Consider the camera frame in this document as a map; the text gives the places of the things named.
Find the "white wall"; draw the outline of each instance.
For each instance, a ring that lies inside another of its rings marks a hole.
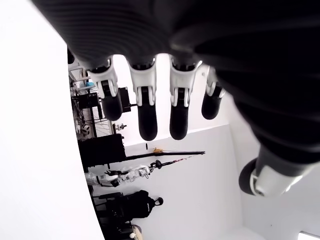
[[[141,226],[143,239],[214,240],[242,225],[240,190],[232,138],[228,125],[189,133],[185,139],[172,138],[152,141],[152,148],[171,151],[206,151],[179,163],[155,169],[149,179],[139,178],[117,188],[97,187],[95,195],[121,191],[129,194],[140,189],[151,197],[162,197],[164,204],[156,207],[145,219],[132,222]],[[126,147],[126,154],[146,152],[145,144]],[[123,166],[150,164],[157,158],[149,157],[123,163],[111,164],[117,170]],[[162,156],[162,162],[178,159],[177,156]],[[95,173],[103,173],[101,167]]]
[[[118,76],[119,87],[128,87],[129,98],[132,104],[136,103],[136,95],[133,91],[130,70],[127,61],[122,55],[113,57],[114,67]],[[214,120],[206,120],[201,114],[202,101],[204,98],[207,79],[202,76],[206,68],[201,67],[197,72],[193,93],[190,99],[189,107],[189,123],[190,131],[222,126],[228,124],[225,109],[221,107],[218,116]],[[168,54],[158,54],[156,57],[156,114],[158,124],[158,134],[155,140],[164,139],[170,136],[170,59]],[[139,133],[138,128],[138,109],[132,107],[131,112],[124,113],[121,118],[116,121],[117,124],[127,125],[127,128],[121,131],[125,137],[124,145],[134,145],[145,142]]]
[[[216,238],[216,240],[265,240],[262,236],[246,227],[239,227],[227,234]]]
[[[257,157],[259,143],[230,96],[225,99],[238,170]],[[266,240],[297,240],[305,231],[320,235],[320,168],[276,198],[241,193],[244,225]]]
[[[0,1],[0,66],[0,239],[103,240],[75,136],[67,47],[27,0]]]

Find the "black fingertip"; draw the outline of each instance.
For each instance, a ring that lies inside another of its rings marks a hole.
[[[152,141],[158,133],[156,105],[142,104],[138,106],[140,136],[145,141]]]
[[[171,106],[170,134],[175,140],[182,140],[188,132],[188,107]]]
[[[111,121],[118,120],[122,115],[122,103],[119,93],[115,96],[106,96],[101,100],[103,114]]]
[[[202,102],[202,116],[207,120],[214,119],[220,109],[221,98],[215,95],[209,96],[207,92],[204,93]]]
[[[254,193],[252,192],[251,187],[250,187],[250,177],[251,177],[251,173],[256,168],[256,162],[257,162],[257,159],[253,159],[247,165],[245,165],[245,167],[242,169],[240,176],[239,176],[240,189],[244,193],[250,194],[250,195],[254,195]]]

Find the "robotic finger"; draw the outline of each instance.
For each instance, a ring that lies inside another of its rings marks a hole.
[[[104,116],[111,121],[118,120],[123,110],[112,57],[109,57],[103,66],[88,70],[88,74],[98,88]]]
[[[205,119],[212,120],[218,115],[221,99],[225,93],[226,91],[218,82],[215,69],[213,67],[209,67],[201,108],[202,116]]]
[[[239,186],[250,195],[277,197],[289,191],[314,166],[290,162],[262,147],[259,157],[250,161],[241,171]]]
[[[152,141],[158,133],[156,57],[139,62],[128,60],[128,64],[138,107],[139,132],[144,140]]]
[[[192,59],[171,57],[170,63],[170,94],[171,115],[170,134],[175,140],[181,140],[188,131],[188,110],[190,95],[193,91],[196,72],[201,62]]]

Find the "window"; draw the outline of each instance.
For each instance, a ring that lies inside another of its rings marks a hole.
[[[299,232],[298,240],[319,240],[320,236],[313,235],[304,231]]]

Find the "robotic hand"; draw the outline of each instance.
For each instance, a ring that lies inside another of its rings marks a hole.
[[[157,135],[154,58],[168,53],[172,137],[186,135],[203,61],[202,115],[217,115],[225,89],[260,141],[240,174],[244,192],[279,196],[320,162],[317,1],[32,1],[89,71],[110,120],[122,114],[112,56],[128,59],[145,140]]]

